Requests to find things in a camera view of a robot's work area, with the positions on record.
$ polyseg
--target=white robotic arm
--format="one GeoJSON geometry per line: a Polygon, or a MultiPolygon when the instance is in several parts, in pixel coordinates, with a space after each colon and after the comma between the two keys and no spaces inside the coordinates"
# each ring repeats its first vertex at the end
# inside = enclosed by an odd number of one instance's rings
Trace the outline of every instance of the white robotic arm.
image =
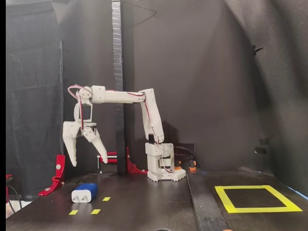
{"type": "Polygon", "coordinates": [[[106,90],[104,86],[91,88],[74,85],[69,87],[70,94],[77,99],[74,108],[74,122],[63,124],[63,140],[73,166],[76,166],[76,138],[85,137],[93,143],[104,163],[108,162],[106,149],[100,139],[96,124],[92,123],[92,105],[97,103],[140,103],[148,154],[148,177],[153,181],[174,180],[185,177],[185,170],[174,169],[173,144],[166,144],[161,118],[155,101],[153,89],[139,92],[106,90]],[[79,88],[74,95],[70,89],[79,88]]]}

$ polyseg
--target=yellow tape square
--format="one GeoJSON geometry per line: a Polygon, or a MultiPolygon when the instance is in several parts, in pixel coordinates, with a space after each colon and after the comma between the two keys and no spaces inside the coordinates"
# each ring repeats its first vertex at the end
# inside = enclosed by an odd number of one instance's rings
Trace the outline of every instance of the yellow tape square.
{"type": "Polygon", "coordinates": [[[98,214],[100,212],[100,209],[95,209],[91,212],[91,214],[98,214]]]}
{"type": "Polygon", "coordinates": [[[103,201],[109,201],[110,198],[111,198],[111,197],[105,197],[105,198],[103,199],[103,201]]]}
{"type": "Polygon", "coordinates": [[[69,215],[75,215],[78,212],[78,210],[72,210],[72,212],[69,213],[69,215]]]}
{"type": "Polygon", "coordinates": [[[302,212],[293,202],[269,185],[215,186],[215,189],[228,213],[302,212]],[[236,208],[227,196],[225,189],[266,189],[284,203],[285,207],[236,208]]]}

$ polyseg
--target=red cable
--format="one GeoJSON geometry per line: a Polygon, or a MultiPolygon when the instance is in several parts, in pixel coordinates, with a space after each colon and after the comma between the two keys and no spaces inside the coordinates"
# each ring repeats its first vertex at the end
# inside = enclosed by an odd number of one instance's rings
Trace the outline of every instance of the red cable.
{"type": "Polygon", "coordinates": [[[78,101],[79,101],[79,112],[80,112],[80,120],[81,120],[81,131],[83,130],[83,111],[82,111],[82,102],[79,92],[77,93],[78,101]]]}
{"type": "MultiPolygon", "coordinates": [[[[148,106],[147,106],[147,103],[146,103],[146,99],[144,100],[144,103],[145,103],[146,112],[147,112],[147,114],[148,114],[149,121],[150,121],[150,124],[151,124],[151,118],[150,118],[149,109],[148,109],[148,106]]],[[[154,135],[157,137],[157,143],[156,143],[156,145],[158,145],[158,144],[159,144],[159,137],[156,135],[155,130],[154,130],[153,127],[152,127],[152,130],[153,130],[154,135]]]]}
{"type": "Polygon", "coordinates": [[[91,95],[93,95],[92,92],[91,92],[90,90],[86,89],[85,87],[83,87],[83,86],[81,86],[81,85],[75,84],[75,85],[69,86],[68,89],[67,89],[67,90],[68,90],[68,93],[69,93],[71,96],[73,96],[75,99],[77,99],[77,97],[76,97],[76,96],[72,93],[72,91],[70,90],[70,89],[74,89],[74,88],[84,89],[84,90],[88,91],[91,95]]]}
{"type": "Polygon", "coordinates": [[[135,96],[143,96],[143,95],[144,95],[144,93],[143,93],[143,94],[141,94],[141,95],[137,95],[137,94],[130,93],[130,92],[127,92],[127,94],[129,94],[129,95],[135,95],[135,96]]]}

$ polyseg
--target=red metal bracket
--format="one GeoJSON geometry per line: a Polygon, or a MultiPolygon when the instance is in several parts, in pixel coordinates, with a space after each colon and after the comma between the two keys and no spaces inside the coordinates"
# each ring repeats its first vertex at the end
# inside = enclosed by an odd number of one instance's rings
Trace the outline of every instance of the red metal bracket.
{"type": "Polygon", "coordinates": [[[44,189],[43,191],[39,192],[38,195],[47,196],[48,194],[52,193],[53,191],[62,186],[62,182],[64,182],[64,164],[65,164],[65,156],[57,155],[56,175],[51,179],[52,185],[44,189]]]}
{"type": "Polygon", "coordinates": [[[137,168],[135,164],[130,161],[129,158],[129,147],[126,148],[126,160],[127,160],[127,172],[134,173],[134,174],[145,174],[148,170],[140,170],[137,168]]]}
{"type": "MultiPolygon", "coordinates": [[[[109,152],[107,155],[116,155],[116,152],[109,152]]],[[[117,159],[108,159],[108,163],[117,163],[117,159]]]]}
{"type": "MultiPolygon", "coordinates": [[[[12,176],[13,176],[13,174],[6,174],[5,178],[9,178],[9,177],[12,177],[12,176]]],[[[6,196],[7,196],[7,198],[9,198],[9,188],[5,187],[5,190],[6,190],[6,196]]]]}

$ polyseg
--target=white cable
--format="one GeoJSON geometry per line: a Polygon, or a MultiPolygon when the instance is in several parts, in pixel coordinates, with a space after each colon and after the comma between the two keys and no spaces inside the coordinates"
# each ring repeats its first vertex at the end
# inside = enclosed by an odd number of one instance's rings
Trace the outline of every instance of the white cable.
{"type": "Polygon", "coordinates": [[[164,167],[164,169],[168,172],[168,173],[173,173],[174,171],[172,171],[172,170],[167,170],[167,168],[164,166],[164,163],[163,163],[163,155],[162,155],[162,158],[161,158],[161,160],[162,160],[162,166],[164,167]]]}

